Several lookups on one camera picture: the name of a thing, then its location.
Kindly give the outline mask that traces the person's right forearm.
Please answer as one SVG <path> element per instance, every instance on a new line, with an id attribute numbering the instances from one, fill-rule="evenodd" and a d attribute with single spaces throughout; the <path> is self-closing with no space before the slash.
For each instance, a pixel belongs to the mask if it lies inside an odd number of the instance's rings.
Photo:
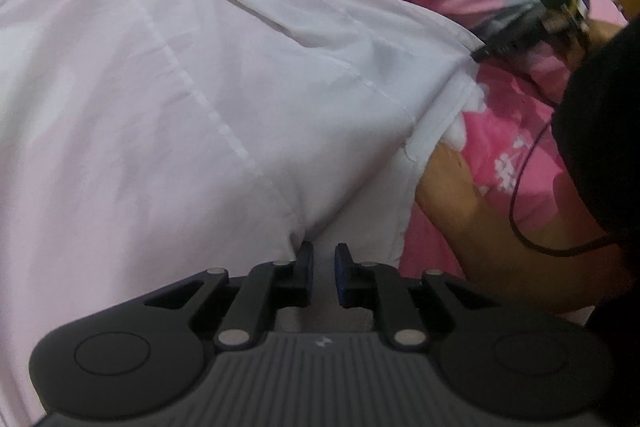
<path id="1" fill-rule="evenodd" d="M 508 220 L 488 206 L 462 154 L 444 143 L 428 160 L 416 203 L 445 237 L 468 281 L 492 297 L 564 314 L 631 285 L 616 246 L 568 258 L 525 246 Z"/>

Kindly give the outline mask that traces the person's right hand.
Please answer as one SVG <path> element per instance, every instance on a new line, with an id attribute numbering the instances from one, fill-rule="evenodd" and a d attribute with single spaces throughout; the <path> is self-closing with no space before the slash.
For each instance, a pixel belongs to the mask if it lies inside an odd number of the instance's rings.
<path id="1" fill-rule="evenodd" d="M 588 55 L 602 49 L 622 29 L 623 26 L 605 20 L 587 20 L 577 34 L 570 35 L 570 44 L 559 57 L 570 72 L 575 72 Z"/>

